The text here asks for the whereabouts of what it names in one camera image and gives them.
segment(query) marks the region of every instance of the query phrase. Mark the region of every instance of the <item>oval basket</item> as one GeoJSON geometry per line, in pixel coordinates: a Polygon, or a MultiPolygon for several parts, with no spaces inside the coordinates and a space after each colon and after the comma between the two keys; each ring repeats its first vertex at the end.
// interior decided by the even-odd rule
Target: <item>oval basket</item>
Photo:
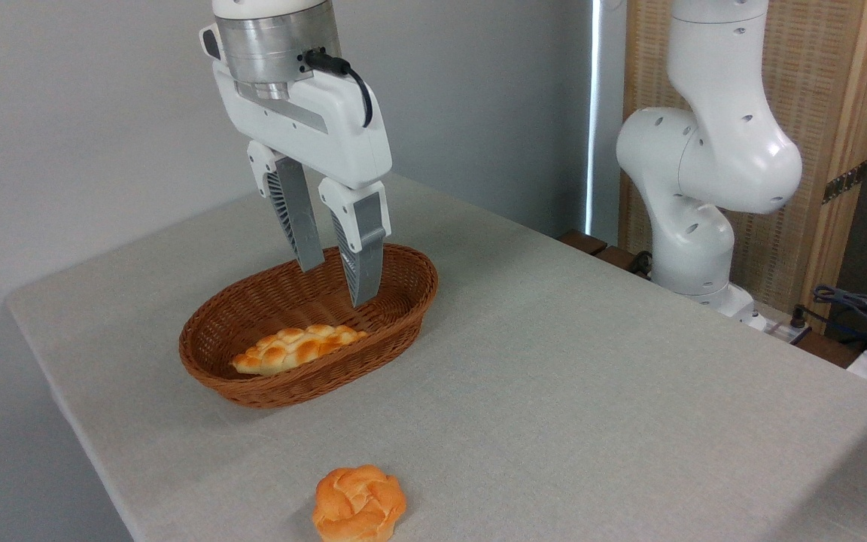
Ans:
{"type": "Polygon", "coordinates": [[[193,378],[234,403],[283,407],[333,391],[403,353],[420,333],[437,295],[437,269],[409,247],[383,247],[381,287],[352,308],[340,253],[307,273],[294,260],[224,288],[190,316],[179,336],[179,357],[193,378]],[[283,328],[348,325],[370,333],[308,364],[271,376],[237,373],[234,356],[283,328]]]}

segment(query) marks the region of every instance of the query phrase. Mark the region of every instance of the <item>table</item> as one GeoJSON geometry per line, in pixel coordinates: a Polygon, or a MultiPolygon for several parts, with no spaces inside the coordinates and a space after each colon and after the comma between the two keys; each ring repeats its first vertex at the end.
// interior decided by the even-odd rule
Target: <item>table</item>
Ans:
{"type": "Polygon", "coordinates": [[[437,301],[399,359],[294,407],[228,403],[176,353],[197,306],[291,257],[258,196],[10,295],[135,539],[317,540],[317,481],[374,463],[409,499],[393,542],[867,540],[867,381],[385,184],[390,241],[437,265],[437,301]]]}

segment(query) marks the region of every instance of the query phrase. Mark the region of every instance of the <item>bread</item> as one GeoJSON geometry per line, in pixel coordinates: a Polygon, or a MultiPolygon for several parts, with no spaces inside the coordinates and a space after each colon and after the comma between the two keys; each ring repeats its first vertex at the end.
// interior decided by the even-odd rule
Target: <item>bread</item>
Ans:
{"type": "Polygon", "coordinates": [[[256,346],[234,357],[232,364],[239,373],[269,376],[308,364],[364,336],[366,332],[347,326],[315,324],[306,330],[286,328],[258,340],[256,346]]]}
{"type": "Polygon", "coordinates": [[[337,469],[316,486],[316,525],[323,542],[386,542],[406,510],[396,477],[372,465],[337,469]]]}

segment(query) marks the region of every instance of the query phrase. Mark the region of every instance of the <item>metal hinge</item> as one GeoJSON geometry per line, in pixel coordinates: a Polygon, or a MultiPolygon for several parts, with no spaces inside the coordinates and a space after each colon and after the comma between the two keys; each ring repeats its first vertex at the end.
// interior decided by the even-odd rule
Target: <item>metal hinge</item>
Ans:
{"type": "Polygon", "coordinates": [[[822,205],[830,202],[841,195],[843,192],[848,192],[852,187],[865,179],[865,171],[867,170],[867,161],[858,164],[852,168],[852,171],[845,172],[829,181],[825,185],[825,196],[822,198],[822,205]]]}

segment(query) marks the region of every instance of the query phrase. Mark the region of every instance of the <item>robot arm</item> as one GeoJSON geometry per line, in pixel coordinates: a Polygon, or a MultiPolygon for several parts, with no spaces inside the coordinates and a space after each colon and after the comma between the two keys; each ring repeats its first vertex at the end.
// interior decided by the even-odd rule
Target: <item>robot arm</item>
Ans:
{"type": "Polygon", "coordinates": [[[674,0],[668,77],[692,111],[637,111],[617,138],[651,220],[653,281],[754,327],[753,300],[729,282],[734,233],[718,207],[775,212],[802,176],[765,99],[767,13],[768,0],[674,0]]]}
{"type": "Polygon", "coordinates": [[[352,302],[373,298],[390,220],[381,178],[392,161],[376,96],[339,54],[330,0],[213,0],[200,32],[224,106],[251,138],[257,188],[269,196],[304,271],[324,261],[303,165],[327,176],[352,302]]]}
{"type": "Polygon", "coordinates": [[[681,192],[734,212],[776,212],[802,178],[802,156],[762,84],[767,13],[768,0],[672,6],[668,78],[698,120],[678,172],[681,192]]]}

